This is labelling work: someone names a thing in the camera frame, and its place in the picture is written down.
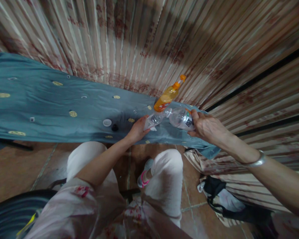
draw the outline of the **tile floor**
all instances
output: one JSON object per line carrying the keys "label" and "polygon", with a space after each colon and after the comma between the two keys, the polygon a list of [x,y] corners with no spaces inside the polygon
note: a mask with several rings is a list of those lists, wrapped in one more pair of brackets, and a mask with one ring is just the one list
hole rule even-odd
{"label": "tile floor", "polygon": [[[53,181],[66,178],[66,162],[79,143],[21,142],[34,151],[5,147],[0,150],[0,202],[30,190],[47,188]],[[208,206],[204,194],[196,188],[200,173],[183,155],[184,147],[176,145],[134,145],[114,167],[121,191],[137,188],[136,178],[147,159],[176,148],[183,158],[181,228],[192,238],[253,238],[253,226],[247,223],[225,227]]]}

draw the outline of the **blue cloth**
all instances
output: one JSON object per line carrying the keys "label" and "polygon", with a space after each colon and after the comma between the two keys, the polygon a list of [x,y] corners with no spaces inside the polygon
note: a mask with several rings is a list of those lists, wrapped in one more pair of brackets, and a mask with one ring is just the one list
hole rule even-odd
{"label": "blue cloth", "polygon": [[[0,53],[0,138],[42,142],[115,143],[133,121],[153,113],[156,98],[109,85],[90,82],[54,70],[29,58]],[[171,108],[196,107],[172,102]],[[110,119],[118,126],[105,127]],[[213,158],[220,149],[165,119],[137,144],[177,144],[202,149]]]}

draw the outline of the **plastic bottle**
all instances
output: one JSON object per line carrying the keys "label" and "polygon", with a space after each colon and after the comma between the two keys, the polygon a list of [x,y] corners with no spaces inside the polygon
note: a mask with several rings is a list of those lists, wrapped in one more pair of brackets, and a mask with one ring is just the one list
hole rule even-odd
{"label": "plastic bottle", "polygon": [[169,122],[172,126],[186,131],[194,131],[194,122],[190,111],[184,107],[178,107],[175,109],[167,108],[164,112],[166,117],[169,118]]}
{"label": "plastic bottle", "polygon": [[163,112],[155,112],[151,114],[145,122],[144,130],[152,128],[162,123],[164,118],[169,118],[172,126],[186,131],[194,131],[194,122],[190,111],[184,107],[175,109],[166,108]]}
{"label": "plastic bottle", "polygon": [[185,82],[186,76],[180,75],[180,80],[175,82],[174,85],[168,87],[163,95],[158,99],[156,104],[154,105],[154,110],[157,112],[162,112],[165,108],[176,98],[178,95],[178,89],[180,87],[181,82]]}
{"label": "plastic bottle", "polygon": [[144,131],[153,128],[154,126],[162,123],[163,119],[167,116],[168,112],[154,112],[147,117],[144,125]]}

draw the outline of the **knee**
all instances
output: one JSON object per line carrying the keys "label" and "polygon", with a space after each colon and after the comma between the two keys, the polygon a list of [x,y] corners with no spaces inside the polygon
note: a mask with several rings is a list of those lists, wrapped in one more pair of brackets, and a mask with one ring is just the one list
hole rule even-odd
{"label": "knee", "polygon": [[183,171],[182,155],[176,149],[168,149],[162,152],[166,158],[166,163],[174,170]]}
{"label": "knee", "polygon": [[106,146],[96,141],[89,141],[80,144],[72,153],[85,154],[86,156],[93,156],[103,153],[107,150]]}
{"label": "knee", "polygon": [[100,142],[96,142],[96,141],[88,141],[88,142],[84,142],[81,144],[83,147],[87,147],[87,148],[94,148],[100,151],[105,151],[107,150],[107,147],[100,143]]}

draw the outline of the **silver bracelet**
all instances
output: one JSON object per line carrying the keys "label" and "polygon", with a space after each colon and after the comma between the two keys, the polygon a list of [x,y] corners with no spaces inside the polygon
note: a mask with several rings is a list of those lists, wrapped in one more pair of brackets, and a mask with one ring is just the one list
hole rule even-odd
{"label": "silver bracelet", "polygon": [[256,162],[250,163],[250,164],[241,164],[240,162],[237,162],[237,163],[245,168],[261,166],[266,162],[266,159],[265,159],[265,154],[263,153],[263,151],[259,150],[259,152],[260,152],[260,158]]}

